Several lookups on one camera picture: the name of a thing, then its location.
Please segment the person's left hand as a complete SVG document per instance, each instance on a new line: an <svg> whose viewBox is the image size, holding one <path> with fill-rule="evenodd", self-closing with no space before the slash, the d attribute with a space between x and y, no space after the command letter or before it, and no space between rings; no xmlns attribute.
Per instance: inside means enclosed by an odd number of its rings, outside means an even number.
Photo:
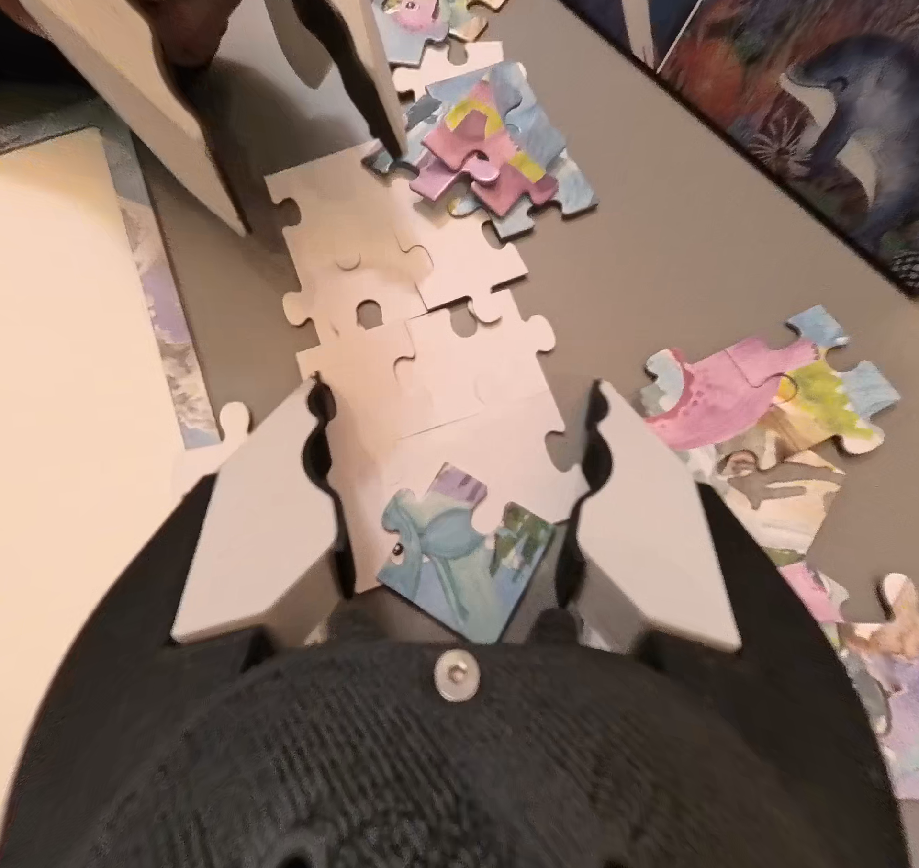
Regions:
<svg viewBox="0 0 919 868"><path fill-rule="evenodd" d="M158 0L144 8L167 61L178 68L208 66L216 55L229 19L242 0Z"/></svg>

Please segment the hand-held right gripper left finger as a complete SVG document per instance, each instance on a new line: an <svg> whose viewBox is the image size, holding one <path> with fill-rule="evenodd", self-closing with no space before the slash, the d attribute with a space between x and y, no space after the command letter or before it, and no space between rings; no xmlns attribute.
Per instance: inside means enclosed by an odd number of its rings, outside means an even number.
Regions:
<svg viewBox="0 0 919 868"><path fill-rule="evenodd" d="M330 483L330 386L316 373L216 472L171 636L191 644L251 628L307 644L356 570L343 501Z"/></svg>

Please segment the pink yellow joined jigsaw piece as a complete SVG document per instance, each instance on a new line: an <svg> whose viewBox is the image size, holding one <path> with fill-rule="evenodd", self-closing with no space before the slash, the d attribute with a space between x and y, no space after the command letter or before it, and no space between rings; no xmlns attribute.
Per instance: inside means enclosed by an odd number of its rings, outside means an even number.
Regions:
<svg viewBox="0 0 919 868"><path fill-rule="evenodd" d="M500 241L530 232L534 210L554 205L571 218L598 206L517 62L431 84L410 114L419 117L413 127L425 129L410 189L435 202L466 181L468 190L449 212L486 211Z"/></svg>

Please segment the illustrated puzzle box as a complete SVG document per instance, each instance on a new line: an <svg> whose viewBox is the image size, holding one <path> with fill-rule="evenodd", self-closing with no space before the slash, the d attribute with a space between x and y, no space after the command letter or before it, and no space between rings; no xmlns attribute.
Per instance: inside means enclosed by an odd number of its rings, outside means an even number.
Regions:
<svg viewBox="0 0 919 868"><path fill-rule="evenodd" d="M560 1L917 297L918 0Z"/></svg>

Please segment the blue dinosaur head jigsaw piece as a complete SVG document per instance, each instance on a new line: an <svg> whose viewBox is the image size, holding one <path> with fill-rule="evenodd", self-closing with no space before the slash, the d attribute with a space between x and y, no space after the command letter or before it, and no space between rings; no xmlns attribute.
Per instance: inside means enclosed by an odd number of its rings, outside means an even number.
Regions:
<svg viewBox="0 0 919 868"><path fill-rule="evenodd" d="M445 463L424 494L399 490L381 516L396 542L379 584L474 644L501 640L556 534L513 502L494 530L478 531L486 496L485 483Z"/></svg>

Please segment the pile of jigsaw pieces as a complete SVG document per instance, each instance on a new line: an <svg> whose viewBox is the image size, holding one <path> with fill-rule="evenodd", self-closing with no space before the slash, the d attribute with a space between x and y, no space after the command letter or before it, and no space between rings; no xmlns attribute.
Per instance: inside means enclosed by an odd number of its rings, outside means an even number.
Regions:
<svg viewBox="0 0 919 868"><path fill-rule="evenodd" d="M473 525L488 533L510 502L555 526L568 521L587 483L580 465L560 471L547 453L561 418L538 356L556 339L544 316L519 313L508 284L526 274L523 262L511 245L492 248L471 217L448 215L448 193L431 202L385 179L377 154L387 157L381 144L351 147L267 182L273 203L291 200L301 215L283 230L301 284L284 309L315 326L319 345L297 360L305 382L318 373L336 400L330 476L354 592L379 586L406 601L377 580L396 542L381 516L399 490L421 496L450 463L485 483ZM793 611L816 624L896 797L916 801L917 583L886 573L886 618L858 622L844 610L847 591L809 559L844 483L814 448L875 449L883 432L874 417L900 395L870 361L833 365L850 337L825 305L786 326L793 338L780 348L754 336L697 359L661 349L645 363L640 395L623 398L683 461L701 498L714 497L751 537L779 595L794 595Z"/></svg>

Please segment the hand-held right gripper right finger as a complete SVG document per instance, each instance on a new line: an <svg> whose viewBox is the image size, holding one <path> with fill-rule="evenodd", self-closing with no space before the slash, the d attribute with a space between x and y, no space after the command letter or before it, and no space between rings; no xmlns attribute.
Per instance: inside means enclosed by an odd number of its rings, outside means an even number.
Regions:
<svg viewBox="0 0 919 868"><path fill-rule="evenodd" d="M695 480L612 385L592 383L581 472L555 593L582 640L627 652L650 632L741 647Z"/></svg>

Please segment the puzzle tray with painted border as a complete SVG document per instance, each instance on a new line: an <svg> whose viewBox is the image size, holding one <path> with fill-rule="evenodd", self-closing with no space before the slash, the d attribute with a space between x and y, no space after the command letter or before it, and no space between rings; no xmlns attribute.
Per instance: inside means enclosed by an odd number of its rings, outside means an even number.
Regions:
<svg viewBox="0 0 919 868"><path fill-rule="evenodd" d="M52 678L221 442L131 145L101 118L2 140L2 800Z"/></svg>

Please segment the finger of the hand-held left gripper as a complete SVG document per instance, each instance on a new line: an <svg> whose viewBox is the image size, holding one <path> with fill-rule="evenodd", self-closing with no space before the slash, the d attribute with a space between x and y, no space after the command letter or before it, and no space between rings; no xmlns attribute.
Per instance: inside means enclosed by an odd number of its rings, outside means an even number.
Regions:
<svg viewBox="0 0 919 868"><path fill-rule="evenodd" d="M370 135L394 157L406 130L371 0L264 0L284 57L311 88L330 67Z"/></svg>
<svg viewBox="0 0 919 868"><path fill-rule="evenodd" d="M200 116L133 0L18 0L70 64L174 177L236 234L247 221Z"/></svg>

